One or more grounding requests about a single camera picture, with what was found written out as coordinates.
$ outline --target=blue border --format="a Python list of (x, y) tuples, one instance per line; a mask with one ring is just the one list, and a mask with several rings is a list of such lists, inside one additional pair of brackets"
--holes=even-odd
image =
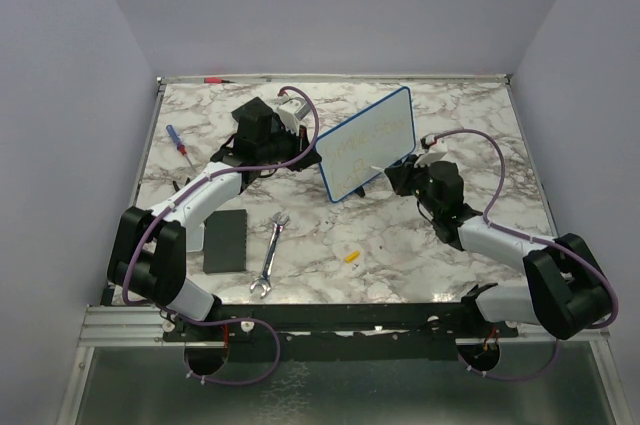
[[(336, 125), (335, 127), (333, 127), (331, 130), (327, 130), (326, 132), (324, 132), (322, 135), (320, 135), (318, 137), (318, 141), (324, 137), (326, 137), (327, 135), (329, 135), (330, 133), (335, 132), (336, 130), (338, 130), (340, 127), (345, 126), (347, 123), (349, 123), (351, 120), (359, 117), (360, 115), (362, 115), (365, 112), (368, 112), (369, 110), (371, 110), (373, 107), (380, 105), (382, 102), (384, 102), (385, 100), (393, 97), (396, 93), (400, 93), (402, 90), (406, 90), (409, 93), (409, 110), (411, 111), (411, 129), (413, 130), (413, 148), (411, 148), (411, 150), (409, 150), (406, 155), (402, 156), (402, 158), (400, 158), (400, 160), (403, 160), (404, 158), (406, 158), (407, 156), (409, 156), (411, 154), (411, 152), (413, 152), (416, 149), (416, 125), (415, 125), (415, 121), (413, 119), (413, 100), (411, 98), (411, 89), (409, 87), (400, 87), (398, 90), (396, 90), (395, 92), (391, 92), (389, 95), (387, 95), (384, 98), (381, 98), (380, 100), (378, 100), (377, 102), (369, 105), (367, 108), (360, 110), (358, 113), (356, 113), (355, 115), (349, 117), (348, 119), (346, 119), (344, 122)], [(327, 195), (329, 196), (329, 200), (331, 201), (331, 203), (339, 203), (342, 200), (344, 200), (345, 198), (347, 198), (349, 195), (351, 195), (353, 192), (355, 192), (358, 188), (365, 186), (367, 183), (369, 183), (371, 180), (373, 180), (374, 178), (376, 178), (378, 175), (380, 175), (382, 172), (378, 172), (376, 173), (373, 177), (371, 177), (369, 180), (367, 180), (366, 182), (364, 182), (362, 185), (360, 185), (359, 187), (354, 188), (353, 190), (351, 190), (350, 192), (347, 192), (344, 197), (338, 199), (338, 200), (334, 200), (333, 197), (331, 196), (331, 192), (329, 191), (329, 185), (327, 184), (327, 177), (325, 177), (324, 175), (324, 169), (322, 168), (322, 162), (320, 162), (320, 173), (322, 174), (322, 181), (324, 182), (324, 187), (327, 189)]]

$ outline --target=black rectangular object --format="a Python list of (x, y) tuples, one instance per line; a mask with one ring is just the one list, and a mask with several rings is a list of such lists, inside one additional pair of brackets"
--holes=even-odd
[(244, 272), (247, 262), (247, 211), (222, 210), (205, 221), (204, 273)]

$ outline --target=white board with blue border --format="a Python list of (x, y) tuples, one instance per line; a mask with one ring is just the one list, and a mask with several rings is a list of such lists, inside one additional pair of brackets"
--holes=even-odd
[(416, 147), (411, 91), (402, 87), (323, 133), (316, 144), (329, 200), (339, 202)]

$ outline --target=metal frame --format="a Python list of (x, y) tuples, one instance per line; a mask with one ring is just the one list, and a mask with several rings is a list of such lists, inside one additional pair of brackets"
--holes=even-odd
[[(159, 88), (156, 97), (151, 124), (147, 133), (145, 149), (140, 160), (136, 174), (135, 187), (131, 195), (130, 204), (134, 204), (137, 198), (140, 180), (142, 179), (146, 165), (153, 132), (160, 113), (160, 107), (164, 98), (167, 84), (171, 83), (204, 83), (206, 76), (199, 77), (172, 77), (158, 78)], [(536, 182), (549, 224), (554, 234), (557, 229), (547, 197), (539, 179), (533, 157), (530, 154), (530, 147), (526, 134), (522, 127), (522, 122), (516, 107), (510, 81), (505, 75), (490, 76), (448, 76), (448, 75), (414, 75), (412, 77), (396, 75), (300, 75), (300, 74), (276, 74), (276, 75), (225, 75), (220, 78), (242, 83), (264, 83), (264, 82), (285, 82), (301, 79), (308, 82), (326, 81), (348, 81), (362, 82), (375, 80), (385, 82), (491, 82), (502, 83), (506, 86), (511, 105), (513, 107), (520, 133), (522, 134), (525, 148), (536, 177)], [(80, 334), (78, 349), (74, 359), (72, 373), (64, 396), (61, 412), (58, 418), (58, 425), (74, 424), (77, 421), (82, 395), (89, 375), (90, 365), (93, 358), (93, 351), (96, 347), (186, 347), (184, 342), (167, 343), (162, 340), (164, 330), (162, 328), (164, 320), (159, 316), (155, 307), (89, 307), (85, 314), (85, 320)], [(536, 326), (522, 325), (518, 327), (519, 336), (513, 338), (504, 337), (503, 342), (510, 343), (538, 343), (554, 340), (544, 329)], [(622, 384), (618, 377), (617, 369), (609, 347), (609, 333), (607, 330), (595, 331), (585, 330), (572, 341), (587, 341), (591, 344), (594, 360), (598, 368), (600, 378), (606, 391), (609, 406), (612, 410), (614, 420), (618, 424), (633, 423), (631, 412), (627, 404)], [(461, 338), (456, 339), (457, 344), (479, 343), (480, 339)], [(188, 347), (208, 347), (221, 348), (223, 342), (189, 342)]]

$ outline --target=table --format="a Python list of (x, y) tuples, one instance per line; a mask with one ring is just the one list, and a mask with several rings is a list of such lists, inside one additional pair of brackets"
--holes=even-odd
[[(235, 131), (231, 111), (253, 97), (275, 97), (284, 83), (172, 83), (166, 86), (148, 151), (136, 205), (149, 208), (173, 194), (172, 180), (192, 176), (167, 132), (179, 131), (192, 161), (202, 168)], [(290, 83), (316, 103), (321, 131), (398, 89), (411, 89), (418, 137), (460, 127), (494, 136), (503, 149), (507, 178), (495, 205), (496, 222), (534, 233), (550, 233), (525, 144), (507, 88), (502, 83), (327, 82)], [(483, 209), (493, 194), (499, 162), (479, 137), (447, 140), (449, 160), (465, 180), (465, 197)], [(476, 283), (517, 283), (524, 278), (488, 258), (459, 252), (440, 243), (420, 217), (416, 202), (397, 197), (384, 177), (365, 186), (366, 196), (351, 195), (332, 204), (318, 167), (299, 173), (281, 170), (258, 180), (222, 209), (248, 211), (247, 272), (205, 275), (203, 254), (189, 253), (191, 279), (224, 303), (397, 303), (459, 300)], [(283, 232), (271, 281), (273, 290), (261, 300), (249, 284), (262, 268), (271, 234), (270, 217), (284, 210), (291, 221)], [(353, 263), (344, 258), (360, 251)], [(114, 303), (119, 303), (119, 291)]]

